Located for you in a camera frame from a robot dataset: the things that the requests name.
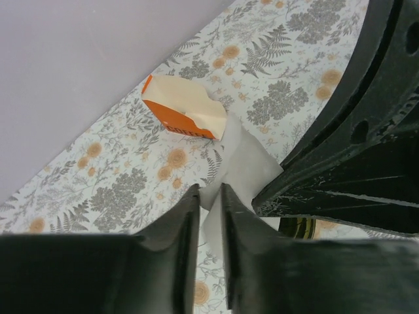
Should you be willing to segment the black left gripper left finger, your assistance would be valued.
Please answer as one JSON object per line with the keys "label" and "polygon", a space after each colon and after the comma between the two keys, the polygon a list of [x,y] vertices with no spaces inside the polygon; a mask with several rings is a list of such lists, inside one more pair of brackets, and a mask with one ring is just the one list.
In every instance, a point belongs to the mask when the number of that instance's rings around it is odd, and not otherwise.
{"label": "black left gripper left finger", "polygon": [[2,313],[192,313],[198,185],[136,234],[1,237]]}

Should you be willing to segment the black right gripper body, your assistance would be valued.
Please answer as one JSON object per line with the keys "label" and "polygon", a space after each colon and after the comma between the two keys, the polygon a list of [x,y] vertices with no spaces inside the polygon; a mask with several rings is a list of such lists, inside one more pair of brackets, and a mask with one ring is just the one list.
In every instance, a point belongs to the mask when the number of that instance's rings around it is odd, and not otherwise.
{"label": "black right gripper body", "polygon": [[418,87],[418,2],[370,1],[348,66],[285,170],[346,161],[399,123]]}

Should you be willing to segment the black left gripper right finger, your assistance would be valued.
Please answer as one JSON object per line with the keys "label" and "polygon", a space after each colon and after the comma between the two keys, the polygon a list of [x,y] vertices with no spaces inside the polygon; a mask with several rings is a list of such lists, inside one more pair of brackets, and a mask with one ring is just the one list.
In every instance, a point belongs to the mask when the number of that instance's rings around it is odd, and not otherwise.
{"label": "black left gripper right finger", "polygon": [[227,306],[233,313],[417,313],[418,244],[280,235],[221,187]]}

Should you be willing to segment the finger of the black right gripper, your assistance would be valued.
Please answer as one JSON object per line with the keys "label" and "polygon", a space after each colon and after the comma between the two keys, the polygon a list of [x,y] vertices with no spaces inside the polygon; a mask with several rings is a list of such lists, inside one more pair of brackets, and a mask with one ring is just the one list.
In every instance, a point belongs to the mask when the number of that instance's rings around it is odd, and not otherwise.
{"label": "finger of the black right gripper", "polygon": [[324,218],[391,234],[418,233],[418,160],[357,156],[292,183],[269,184],[252,201],[260,216]]}

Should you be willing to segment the green glass coffee dripper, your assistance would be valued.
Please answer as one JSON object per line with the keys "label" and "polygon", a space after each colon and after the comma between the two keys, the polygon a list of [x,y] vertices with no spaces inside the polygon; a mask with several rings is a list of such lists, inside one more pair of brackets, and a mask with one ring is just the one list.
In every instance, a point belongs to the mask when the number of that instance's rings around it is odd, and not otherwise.
{"label": "green glass coffee dripper", "polygon": [[281,218],[279,233],[294,239],[313,239],[316,231],[316,220],[312,218]]}

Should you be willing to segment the white paper coffee filter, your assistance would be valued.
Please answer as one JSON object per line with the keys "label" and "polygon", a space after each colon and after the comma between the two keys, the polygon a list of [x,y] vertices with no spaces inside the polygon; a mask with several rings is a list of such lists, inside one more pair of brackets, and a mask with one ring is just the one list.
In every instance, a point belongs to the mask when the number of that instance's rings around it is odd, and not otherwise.
{"label": "white paper coffee filter", "polygon": [[201,225],[204,241],[211,252],[222,260],[221,185],[229,184],[239,200],[252,210],[252,200],[283,173],[283,168],[256,137],[245,130],[234,114],[228,115],[220,144],[225,148],[223,160],[214,180],[200,189],[200,206],[208,211]]}

